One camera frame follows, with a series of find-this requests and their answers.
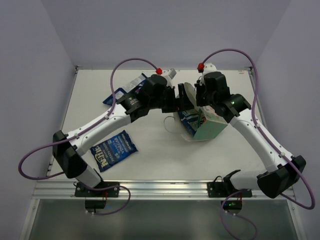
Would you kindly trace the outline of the green paper bag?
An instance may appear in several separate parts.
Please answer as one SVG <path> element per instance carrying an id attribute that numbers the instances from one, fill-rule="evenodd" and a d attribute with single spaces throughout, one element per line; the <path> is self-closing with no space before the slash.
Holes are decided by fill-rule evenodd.
<path id="1" fill-rule="evenodd" d="M 164 118 L 163 126 L 168 133 L 180 135 L 183 139 L 188 142 L 201 142 L 201 141 L 209 141 L 217 137 L 226 127 L 227 122 L 223 119 L 223 117 L 218 116 L 214 109 L 210 106 L 199 107 L 196 106 L 196 89 L 194 88 L 194 97 L 195 97 L 195 105 L 194 109 L 199 111 L 201 110 L 206 117 L 205 123 L 198 128 L 195 136 L 192 136 L 188 130 L 183 126 L 180 121 L 178 112 L 175 112 L 173 115 L 169 115 Z M 174 120 L 174 129 L 168 129 L 166 126 L 166 120 L 168 118 L 172 118 Z"/>

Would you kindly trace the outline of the blue white snack bag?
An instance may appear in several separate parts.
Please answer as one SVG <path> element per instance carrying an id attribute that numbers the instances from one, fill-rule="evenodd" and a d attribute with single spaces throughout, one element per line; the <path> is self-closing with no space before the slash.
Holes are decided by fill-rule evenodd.
<path id="1" fill-rule="evenodd" d="M 125 93 L 128 93 L 131 90 L 133 90 L 135 87 L 142 87 L 147 78 L 148 78 L 147 75 L 145 75 L 144 73 L 141 73 L 138 77 L 136 77 L 135 79 L 125 84 L 122 87 L 122 89 L 124 90 Z"/>

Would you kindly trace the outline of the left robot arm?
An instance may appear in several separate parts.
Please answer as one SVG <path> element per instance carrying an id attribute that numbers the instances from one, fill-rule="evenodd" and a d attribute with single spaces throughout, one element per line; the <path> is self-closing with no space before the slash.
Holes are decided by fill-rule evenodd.
<path id="1" fill-rule="evenodd" d="M 168 76 L 153 74 L 142 87 L 135 87 L 124 94 L 114 106 L 83 127 L 68 133 L 61 130 L 54 133 L 52 155 L 62 173 L 69 179 L 85 184 L 92 196 L 101 195 L 104 190 L 103 179 L 82 156 L 107 135 L 146 116 L 150 110 L 175 113 L 193 109 L 184 85 L 178 84 L 178 94 L 175 94 L 171 80 Z"/>

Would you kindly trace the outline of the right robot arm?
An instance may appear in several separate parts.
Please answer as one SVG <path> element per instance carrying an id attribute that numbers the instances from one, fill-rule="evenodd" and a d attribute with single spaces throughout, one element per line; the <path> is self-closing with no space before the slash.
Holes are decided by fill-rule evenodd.
<path id="1" fill-rule="evenodd" d="M 252 114 L 252 107 L 241 94 L 231 94 L 226 77 L 219 71 L 203 73 L 197 80 L 196 103 L 210 106 L 218 116 L 235 128 L 258 154 L 264 165 L 262 172 L 234 170 L 223 178 L 223 192 L 235 196 L 241 189 L 261 190 L 274 199 L 299 180 L 306 160 L 293 156 Z"/>

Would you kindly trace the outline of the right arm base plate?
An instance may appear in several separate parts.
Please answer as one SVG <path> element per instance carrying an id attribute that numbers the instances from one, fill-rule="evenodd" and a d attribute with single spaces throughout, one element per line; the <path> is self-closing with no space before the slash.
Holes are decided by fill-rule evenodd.
<path id="1" fill-rule="evenodd" d="M 206 187 L 209 198 L 226 198 L 238 191 L 233 186 L 227 186 L 226 183 L 220 181 L 207 182 Z"/>

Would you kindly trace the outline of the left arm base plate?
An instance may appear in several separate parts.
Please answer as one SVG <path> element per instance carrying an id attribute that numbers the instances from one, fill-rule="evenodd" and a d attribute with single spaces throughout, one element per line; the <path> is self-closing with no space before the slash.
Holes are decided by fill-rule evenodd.
<path id="1" fill-rule="evenodd" d="M 79 198 L 117 198 L 119 196 L 120 183 L 116 181 L 104 181 L 99 183 L 95 190 L 86 188 L 82 183 L 74 184 L 74 196 Z"/>

